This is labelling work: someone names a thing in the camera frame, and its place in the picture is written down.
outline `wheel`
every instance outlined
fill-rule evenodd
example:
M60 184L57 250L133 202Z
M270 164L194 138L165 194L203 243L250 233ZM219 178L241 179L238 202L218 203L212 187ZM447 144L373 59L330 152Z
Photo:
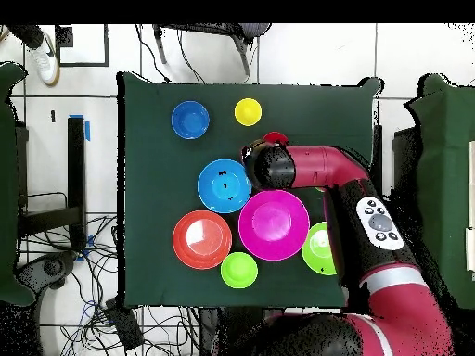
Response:
M60 289L66 283L66 277L62 277L59 280L55 281L53 284L50 284L50 289Z

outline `person's foot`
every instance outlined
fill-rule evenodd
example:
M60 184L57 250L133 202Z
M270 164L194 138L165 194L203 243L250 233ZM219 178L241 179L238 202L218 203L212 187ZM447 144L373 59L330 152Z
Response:
M0 25L0 41L7 37L9 32L10 30L6 25Z
M54 86L59 79L59 64L49 36L43 32L44 40L39 48L30 49L38 73L48 86Z

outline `green table cover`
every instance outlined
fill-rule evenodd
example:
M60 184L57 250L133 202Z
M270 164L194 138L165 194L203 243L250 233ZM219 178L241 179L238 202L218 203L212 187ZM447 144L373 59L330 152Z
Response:
M469 142L475 140L475 88L449 84L438 74L423 80L421 97L409 104L420 127L417 203L422 238L443 280L462 308L475 308L475 283L467 271Z
M279 130L293 145L353 148L371 160L372 102L378 78L358 86L242 84L155 84L123 74L125 99L125 303L134 305L340 307L336 276L314 273L299 252L281 262L256 259L259 275L246 289L232 289L219 267L197 271L177 259L172 247L176 223L192 210L205 210L197 180L215 159L239 160L240 149ZM261 120L252 127L234 117L236 103L258 100ZM211 123L199 139L185 140L172 129L172 111L196 100ZM322 194L292 191L305 204L311 224L324 221ZM233 233L231 251L244 251L239 211L222 214Z
M0 62L0 300L28 306L35 300L31 290L15 278L17 265L19 175L17 168L16 113L10 101L11 90L26 76L11 62Z

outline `plastic bowl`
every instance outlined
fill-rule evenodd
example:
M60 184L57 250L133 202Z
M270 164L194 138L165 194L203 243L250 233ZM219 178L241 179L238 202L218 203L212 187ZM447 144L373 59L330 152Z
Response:
M217 213L232 213L241 209L249 200L251 191L246 170L232 159L211 162L198 178L201 202Z
M258 122L263 115L261 104L253 98L241 99L234 108L236 120L245 126L252 126Z
M303 203L282 190L262 191L252 197L238 222L244 247L265 261L282 261L299 252L309 227Z
M302 247L302 256L305 263L314 272L323 275L337 273L331 255L326 222L316 223L310 228Z
M289 139L279 131L272 131L263 136L263 140L274 144L278 142L280 145L288 145Z
M210 115L205 107L196 101L184 101L172 113L172 128L184 139L196 139L206 133Z
M193 269L211 269L229 254L232 235L226 221L208 210L191 211L174 227L173 250Z
M245 252L229 254L221 264L223 281L234 289L250 286L257 278L257 263Z

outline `magenta bowl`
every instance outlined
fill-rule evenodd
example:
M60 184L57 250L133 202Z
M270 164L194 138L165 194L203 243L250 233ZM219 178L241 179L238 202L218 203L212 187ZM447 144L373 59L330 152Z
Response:
M282 261L299 252L310 229L308 211L287 191L262 191L239 215L239 236L244 247L265 261Z

